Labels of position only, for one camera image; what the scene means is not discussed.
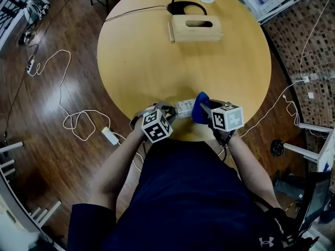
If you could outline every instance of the round wooden table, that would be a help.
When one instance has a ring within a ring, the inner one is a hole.
[[[107,18],[130,10],[168,5],[171,0],[121,0]],[[130,119],[156,101],[174,103],[204,91],[212,99],[243,107],[244,121],[257,112],[271,78],[269,46],[252,14],[237,0],[203,5],[220,19],[224,36],[215,42],[172,43],[164,7],[105,22],[97,59],[102,82],[116,106]],[[191,119],[173,123],[172,138],[213,139],[206,125]]]

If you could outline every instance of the navy shirt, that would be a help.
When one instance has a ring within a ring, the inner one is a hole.
[[[130,206],[72,208],[68,250],[277,250],[280,231],[234,169],[204,142],[163,140],[146,156]]]

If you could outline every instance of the person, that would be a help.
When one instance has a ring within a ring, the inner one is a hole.
[[[237,172],[205,142],[165,139],[150,148],[128,209],[118,195],[144,134],[134,130],[98,172],[87,203],[72,208],[68,250],[277,250],[280,208],[272,182],[235,132],[228,142]]]

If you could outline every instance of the power cord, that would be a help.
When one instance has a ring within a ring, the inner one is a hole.
[[[261,118],[255,125],[254,125],[254,126],[252,126],[251,128],[249,128],[249,129],[246,131],[246,133],[244,133],[241,137],[245,136],[251,129],[255,128],[255,127],[256,127],[256,126],[257,126],[257,125],[258,125],[258,124],[259,124],[259,123],[260,123],[260,122],[267,116],[267,114],[274,108],[274,106],[277,104],[277,102],[279,101],[279,99],[281,98],[281,96],[285,93],[285,91],[287,91],[287,89],[289,89],[291,86],[294,86],[296,83],[304,82],[304,78],[303,78],[303,75],[302,75],[302,62],[303,62],[304,52],[305,52],[307,43],[308,43],[308,41],[309,41],[311,35],[313,34],[313,32],[314,32],[314,30],[315,30],[315,27],[318,25],[319,20],[320,20],[320,18],[321,18],[321,16],[322,16],[323,12],[325,11],[325,9],[326,9],[326,7],[327,7],[329,1],[330,1],[330,0],[328,0],[328,1],[326,2],[326,4],[325,4],[323,10],[321,11],[320,16],[318,17],[318,19],[317,19],[317,21],[316,21],[314,27],[312,28],[312,31],[310,32],[310,34],[309,34],[309,36],[308,36],[308,38],[307,38],[307,40],[306,40],[306,43],[305,43],[305,45],[304,45],[303,51],[302,51],[302,53],[301,53],[301,57],[300,57],[300,65],[299,65],[299,70],[300,70],[301,80],[297,80],[297,81],[293,82],[291,85],[289,85],[288,87],[286,87],[286,88],[283,90],[283,92],[278,96],[278,99],[277,99],[276,102],[273,104],[273,106],[266,112],[266,114],[265,114],[265,115],[264,115],[264,116],[263,116],[263,117],[262,117],[262,118]],[[295,118],[296,118],[296,119],[298,118],[298,119],[299,119],[299,122],[300,122],[300,117],[299,117],[298,112],[296,112],[296,114],[294,114],[294,115],[296,115]]]
[[[93,133],[96,131],[96,126],[95,126],[95,124],[93,123],[93,121],[92,121],[92,119],[90,118],[90,116],[88,115],[88,112],[96,112],[96,113],[98,113],[98,114],[100,114],[100,115],[106,117],[106,118],[108,119],[108,129],[110,129],[110,118],[109,118],[109,116],[107,116],[107,115],[105,115],[104,113],[102,113],[102,112],[100,112],[100,111],[97,111],[97,110],[82,110],[82,111],[80,111],[80,112],[76,112],[76,113],[74,113],[74,114],[71,115],[71,114],[69,114],[69,112],[68,112],[68,111],[64,108],[64,106],[62,105],[62,91],[61,91],[61,86],[62,86],[62,84],[63,84],[63,82],[64,82],[64,79],[65,79],[65,76],[66,76],[66,72],[68,71],[68,68],[69,68],[69,65],[70,65],[70,62],[71,62],[71,52],[68,51],[68,50],[64,50],[64,49],[60,49],[60,50],[58,50],[54,55],[52,55],[51,57],[49,57],[49,58],[47,59],[47,61],[45,62],[44,66],[43,66],[43,69],[42,69],[41,71],[39,71],[39,69],[40,69],[40,67],[41,67],[41,64],[38,63],[38,64],[37,64],[37,68],[36,68],[35,73],[31,74],[31,73],[28,72],[28,75],[30,75],[30,76],[32,76],[32,77],[34,77],[34,76],[36,76],[36,75],[41,75],[42,72],[44,71],[44,69],[46,68],[46,65],[48,64],[48,62],[49,62],[49,61],[50,61],[56,54],[58,54],[59,52],[66,52],[66,53],[69,54],[69,62],[68,62],[68,64],[67,64],[66,68],[65,68],[63,77],[62,77],[62,79],[58,82],[58,84],[56,84],[56,86],[59,85],[59,94],[60,94],[60,96],[59,96],[59,106],[61,107],[62,110],[64,110],[64,111],[66,112],[66,117],[65,117],[65,119],[64,119],[64,121],[63,121],[63,127],[64,127],[65,129],[71,130],[72,133],[73,133],[78,139],[80,139],[80,140],[82,140],[82,141],[87,141],[87,140],[91,137],[91,135],[93,135]],[[83,114],[83,113],[86,114],[87,118],[89,119],[89,121],[91,122],[92,126],[94,127],[93,131],[92,131],[92,132],[91,132],[85,139],[82,138],[82,137],[80,137],[78,134],[75,133],[75,129],[77,128],[77,124],[78,124],[79,117],[80,117],[80,115]],[[70,125],[71,125],[70,127],[67,127],[67,126],[65,125],[65,123],[66,123],[66,121],[67,121],[68,119],[70,119]],[[124,140],[126,139],[124,136],[122,136],[122,135],[120,135],[120,134],[118,134],[118,133],[116,133],[116,132],[112,132],[112,134],[115,134],[115,135],[119,136],[120,138],[122,138],[122,139],[124,139]],[[140,153],[138,153],[138,152],[137,152],[136,154],[139,155],[139,156],[141,157],[141,160],[142,160],[142,162],[144,163],[144,158],[143,158],[143,156],[142,156]],[[134,159],[132,160],[132,164],[133,164],[133,166],[134,166],[139,172],[141,172],[141,169],[136,165]]]
[[[143,145],[144,154],[147,155],[146,143],[143,141],[142,145]]]
[[[42,42],[42,40],[44,39],[44,37],[45,37],[45,35],[46,35],[46,33],[47,33],[47,31],[48,31],[50,25],[51,25],[52,22],[54,21],[55,17],[59,14],[60,11],[62,11],[62,9],[65,7],[65,5],[66,5],[69,1],[70,1],[70,0],[67,0],[67,1],[65,2],[65,4],[61,7],[61,9],[60,9],[60,10],[59,10],[59,11],[52,17],[52,19],[50,20],[50,22],[49,22],[49,24],[48,24],[48,26],[47,26],[47,28],[46,28],[44,34],[42,35],[40,41],[39,41],[37,44],[26,45],[28,48],[36,47],[36,48],[34,49],[34,52],[33,52],[32,56],[36,55],[36,53],[37,53],[37,51],[38,51],[38,48],[39,48],[39,45],[40,45],[40,43]],[[15,103],[16,98],[17,98],[17,96],[18,96],[18,94],[19,94],[19,91],[20,91],[20,89],[21,89],[21,86],[22,86],[22,83],[23,83],[23,80],[24,80],[26,71],[27,71],[27,69],[25,69],[24,72],[23,72],[23,75],[22,75],[22,78],[21,78],[19,87],[18,87],[18,89],[17,89],[17,91],[16,91],[16,94],[15,94],[15,97],[14,97],[14,99],[13,99],[13,102],[12,102],[12,104],[10,105],[10,108],[9,108],[9,112],[8,112],[7,120],[6,120],[5,132],[4,132],[4,137],[5,137],[5,139],[7,138],[7,130],[8,130],[8,123],[9,123],[9,119],[10,119],[10,114],[11,114],[11,112],[12,112],[14,103]]]
[[[116,18],[118,18],[118,17],[121,17],[121,16],[123,16],[123,15],[132,13],[132,12],[136,12],[136,11],[140,11],[140,10],[145,10],[145,9],[149,9],[149,8],[155,8],[155,7],[165,7],[165,8],[168,8],[167,6],[149,6],[149,7],[139,8],[139,9],[135,9],[135,10],[131,10],[131,11],[128,11],[128,12],[124,12],[124,13],[122,13],[122,14],[120,14],[120,15],[115,16],[115,17],[111,17],[111,18],[109,18],[109,19],[106,19],[106,20],[104,21],[104,23],[105,23],[105,22],[108,22],[108,21],[111,21],[111,20],[113,20],[113,19],[116,19]]]
[[[224,146],[224,149],[218,154],[218,156],[219,156],[222,152],[225,152],[225,156],[224,156],[222,162],[224,162],[227,158],[227,148],[228,148],[227,146]]]
[[[265,115],[264,115],[264,116],[263,116],[263,117],[262,117],[262,118],[261,118],[255,125],[254,125],[254,126],[252,126],[251,128],[249,128],[249,129],[246,131],[246,133],[244,133],[242,136],[240,136],[241,138],[244,137],[244,136],[245,136],[251,129],[255,128],[255,127],[256,127],[256,126],[257,126],[257,125],[258,125],[258,124],[259,124],[259,123],[260,123],[260,122],[267,116],[267,114],[268,114],[268,113],[275,107],[275,105],[277,104],[277,102],[279,101],[279,99],[280,99],[282,96],[283,96],[283,98],[286,100],[286,96],[283,95],[283,94],[285,93],[285,91],[287,91],[290,87],[294,86],[296,83],[304,82],[304,78],[303,78],[303,75],[302,75],[302,62],[303,62],[304,52],[305,52],[307,43],[308,43],[308,41],[309,41],[311,35],[313,34],[313,32],[314,32],[314,30],[315,30],[315,27],[318,25],[319,20],[320,20],[320,18],[321,18],[321,16],[322,16],[323,12],[325,11],[325,9],[326,9],[326,7],[327,7],[329,1],[330,1],[330,0],[327,0],[325,6],[323,7],[323,10],[321,11],[321,13],[320,13],[320,15],[319,15],[319,17],[318,17],[318,19],[317,19],[317,21],[316,21],[314,27],[312,28],[312,31],[310,32],[310,34],[309,34],[309,36],[308,36],[308,38],[307,38],[307,40],[306,40],[306,43],[305,43],[305,45],[304,45],[303,51],[302,51],[302,53],[301,53],[300,64],[299,64],[299,70],[300,70],[301,80],[297,80],[297,81],[293,82],[291,85],[289,85],[288,87],[286,87],[286,88],[281,92],[281,94],[278,96],[278,99],[277,99],[276,102],[273,104],[273,106],[266,112],[266,114],[265,114]],[[286,107],[287,112],[288,112],[291,116],[295,116],[294,125],[299,126],[299,124],[300,124],[300,116],[299,116],[299,114],[298,114],[298,110],[297,110],[297,107],[296,107],[295,103],[294,103],[293,101],[287,101],[287,100],[286,100],[286,102],[289,103],[289,104],[287,105],[287,107]],[[295,110],[296,110],[296,112],[295,112],[294,114],[291,114],[291,113],[288,111],[288,106],[289,106],[290,104],[293,104],[293,105],[294,105],[294,108],[295,108]],[[315,135],[315,134],[313,134],[313,135],[316,136],[316,137],[318,137],[318,138],[323,138],[323,139],[325,138],[325,137],[323,137],[322,135]]]

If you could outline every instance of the black cable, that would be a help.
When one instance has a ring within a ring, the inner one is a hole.
[[[227,158],[227,150],[226,150],[226,146],[224,146],[224,150],[225,150],[225,156],[224,156],[224,159],[222,160],[222,162],[224,162]]]
[[[44,32],[43,36],[41,37],[40,41],[39,41],[37,44],[33,44],[33,45],[30,45],[30,46],[27,45],[27,47],[29,47],[29,48],[32,48],[32,47],[35,47],[35,46],[36,46],[36,48],[35,48],[35,50],[34,50],[34,52],[33,52],[33,55],[35,55],[35,54],[37,53],[38,48],[39,48],[39,45],[40,45],[40,43],[42,42],[42,40],[44,39],[44,37],[45,37],[45,35],[46,35],[46,33],[47,33],[47,31],[48,31],[50,25],[52,24],[53,20],[54,20],[55,17],[59,14],[59,12],[63,10],[63,8],[65,7],[65,5],[66,5],[69,1],[70,1],[70,0],[67,0],[67,1],[65,2],[65,4],[61,7],[61,9],[60,9],[55,15],[53,15],[51,21],[49,22],[49,24],[48,24],[48,26],[47,26],[47,28],[46,28],[46,31]],[[17,89],[17,91],[16,91],[15,97],[14,97],[14,99],[13,99],[13,102],[12,102],[12,104],[11,104],[11,106],[10,106],[10,109],[9,109],[9,112],[8,112],[7,121],[6,121],[6,128],[5,128],[5,132],[4,132],[4,137],[5,137],[5,138],[7,138],[7,129],[8,129],[8,123],[9,123],[10,114],[11,114],[11,112],[12,112],[14,103],[15,103],[16,98],[17,98],[17,95],[19,94],[19,91],[20,91],[20,89],[21,89],[23,80],[24,80],[24,78],[25,78],[25,74],[26,74],[26,69],[24,70],[24,73],[23,73],[21,82],[20,82],[20,84],[19,84],[19,87],[18,87],[18,89]]]
[[[144,153],[145,153],[145,155],[147,155],[147,150],[146,150],[146,144],[145,144],[145,142],[143,141],[143,150],[144,150]]]
[[[36,27],[36,25],[35,25],[35,28],[34,28],[32,31],[37,31],[38,28],[40,28],[40,26],[41,26],[41,24],[42,24],[42,22],[43,22],[43,19],[44,19],[44,18],[41,19],[40,24],[39,24],[37,27]]]
[[[110,21],[110,20],[113,20],[113,19],[115,19],[115,18],[121,17],[121,16],[123,16],[123,15],[125,15],[125,14],[128,14],[128,13],[132,13],[132,12],[136,12],[136,11],[140,11],[140,10],[144,10],[144,9],[149,9],[149,8],[154,8],[154,7],[166,7],[166,8],[167,8],[167,6],[149,6],[149,7],[144,7],[144,8],[134,9],[134,10],[131,10],[131,11],[128,11],[128,12],[124,12],[124,13],[122,13],[122,14],[120,14],[120,15],[115,16],[115,17],[106,19],[106,20],[104,21],[104,23],[105,23],[105,22],[108,22],[108,21]]]
[[[15,102],[15,100],[17,98],[17,95],[19,94],[20,89],[21,89],[21,85],[23,83],[23,79],[25,78],[25,75],[26,75],[26,69],[23,72],[23,75],[22,75],[22,78],[21,78],[21,82],[19,84],[19,87],[18,87],[18,89],[16,91],[15,97],[13,99],[13,102],[12,102],[12,104],[10,106],[10,109],[9,109],[9,112],[8,112],[7,121],[6,121],[6,128],[5,128],[5,132],[4,132],[4,137],[5,138],[7,137],[7,129],[8,129],[8,123],[9,123],[9,117],[10,117],[10,114],[12,112],[12,109],[13,109],[13,106],[14,106],[14,102]]]

